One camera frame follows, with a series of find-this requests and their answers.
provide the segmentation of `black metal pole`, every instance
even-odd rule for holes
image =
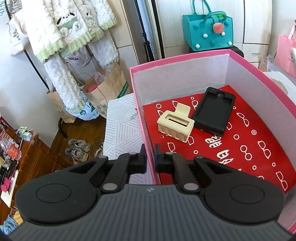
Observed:
[[[159,40],[161,58],[165,58],[165,51],[164,51],[164,48],[163,48],[163,38],[162,38],[162,35],[161,35],[160,23],[159,23],[159,18],[158,18],[158,13],[157,13],[155,0],[151,0],[151,3],[152,3],[152,9],[153,9],[153,14],[154,14],[155,24],[156,24],[158,40]]]
[[[137,13],[138,13],[138,16],[139,16],[139,20],[140,20],[140,24],[141,24],[141,28],[142,28],[142,32],[143,32],[142,36],[144,37],[144,40],[145,40],[145,42],[143,44],[144,44],[145,54],[146,54],[146,57],[147,57],[147,62],[151,62],[151,61],[154,61],[154,56],[153,56],[153,53],[152,53],[150,42],[147,39],[147,34],[145,32],[145,27],[144,27],[144,24],[143,24],[143,19],[142,19],[141,12],[140,12],[140,9],[139,9],[138,1],[137,0],[134,0],[134,1],[135,1]]]

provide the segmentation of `white wall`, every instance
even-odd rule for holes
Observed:
[[[272,0],[272,28],[268,49],[272,56],[276,53],[279,34],[289,35],[295,19],[295,0]]]
[[[42,83],[24,53],[10,56],[8,43],[8,16],[0,16],[0,112],[13,127],[35,128],[40,139],[51,145],[58,127],[59,115],[46,97]],[[43,65],[34,61],[46,77]]]

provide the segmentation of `sneaker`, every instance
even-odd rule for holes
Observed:
[[[101,154],[101,150],[102,148],[99,147],[99,149],[97,149],[95,152],[94,152],[94,157],[97,157]]]
[[[78,160],[78,161],[86,161],[89,157],[88,153],[85,151],[77,148],[77,147],[71,147],[67,148],[65,150],[65,154],[67,157],[69,157],[71,160]]]
[[[89,144],[88,142],[84,141],[84,140],[78,140],[78,139],[71,139],[68,141],[68,145],[70,147],[76,147],[79,148],[85,152],[88,152],[89,149],[91,148],[91,144]]]

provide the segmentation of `red patterned mat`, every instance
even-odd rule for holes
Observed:
[[[192,160],[202,155],[227,166],[268,180],[285,193],[296,183],[296,172],[280,144],[256,112],[230,86],[221,90],[235,94],[236,100],[223,137],[193,128],[187,143],[157,130],[157,120],[166,110],[175,111],[178,102],[191,107],[192,116],[203,94],[176,98],[143,106],[152,145],[159,143],[164,152],[182,154]],[[161,174],[162,184],[172,183]]]

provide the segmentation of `plastic water bottle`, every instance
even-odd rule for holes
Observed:
[[[0,137],[0,146],[7,152],[13,159],[19,160],[22,157],[22,152],[15,145],[13,145],[9,140]]]

